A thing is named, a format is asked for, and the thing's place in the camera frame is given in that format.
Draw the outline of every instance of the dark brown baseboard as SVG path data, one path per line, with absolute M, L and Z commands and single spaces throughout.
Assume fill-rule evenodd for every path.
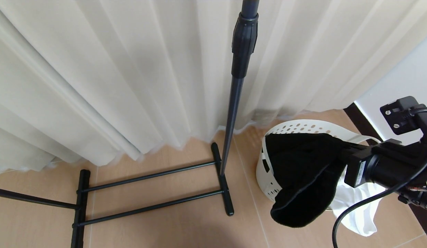
M 376 130 L 372 127 L 371 123 L 369 123 L 369 121 L 354 103 L 351 104 L 349 107 L 345 108 L 344 111 L 361 134 L 372 136 L 374 138 L 382 140 L 378 136 Z M 414 213 L 424 232 L 427 234 L 427 210 L 424 210 L 421 207 L 417 207 L 412 204 L 410 204 L 409 207 Z

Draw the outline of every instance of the curtain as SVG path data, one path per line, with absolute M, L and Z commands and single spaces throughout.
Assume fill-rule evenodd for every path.
M 240 6 L 0 0 L 0 170 L 210 141 Z M 236 128 L 344 108 L 426 36 L 427 0 L 261 1 Z

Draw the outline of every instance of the white wall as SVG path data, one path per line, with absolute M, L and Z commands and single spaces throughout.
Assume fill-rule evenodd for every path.
M 427 106 L 427 38 L 355 104 L 383 140 L 394 138 L 406 145 L 418 141 L 421 131 L 395 135 L 380 113 L 381 106 L 405 96 L 413 96 Z

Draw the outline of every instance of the brown floor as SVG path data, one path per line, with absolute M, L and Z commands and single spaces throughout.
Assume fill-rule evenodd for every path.
M 307 113 L 297 119 L 330 121 L 356 131 L 341 110 Z M 220 195 L 87 226 L 86 248 L 167 247 L 332 247 L 335 217 L 325 212 L 301 229 L 275 223 L 270 217 L 271 201 L 259 190 L 255 168 L 261 138 L 267 131 L 248 127 L 234 137 L 226 168 L 235 215 L 224 212 Z M 220 149 L 224 133 L 215 141 Z M 91 185 L 115 182 L 134 176 L 212 160 L 208 143 L 191 139 L 183 151 L 164 147 L 138 163 L 123 157 L 117 165 L 97 168 L 59 165 L 42 172 L 10 171 L 0 174 L 0 188 L 54 200 L 75 202 L 80 169 L 91 170 Z M 164 201 L 219 189 L 215 168 L 208 166 L 112 187 L 91 193 L 88 218 L 133 210 Z M 62 248 L 71 241 L 72 210 L 40 206 L 0 198 L 0 248 Z M 424 234 L 409 207 L 396 195 L 381 201 L 374 222 L 377 233 L 361 237 L 341 226 L 339 247 L 427 248 Z

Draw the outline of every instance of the plastic basket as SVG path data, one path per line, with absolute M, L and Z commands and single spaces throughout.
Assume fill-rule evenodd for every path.
M 361 143 L 369 139 L 380 143 L 380 141 L 374 137 L 360 135 L 334 123 L 319 120 L 286 121 L 270 129 L 265 136 L 270 133 L 328 133 L 336 138 L 351 143 Z M 265 146 L 265 136 L 262 139 L 262 151 L 259 156 L 258 165 L 256 166 L 256 180 L 264 195 L 274 202 L 276 195 L 282 188 L 273 176 L 273 167 L 271 166 Z

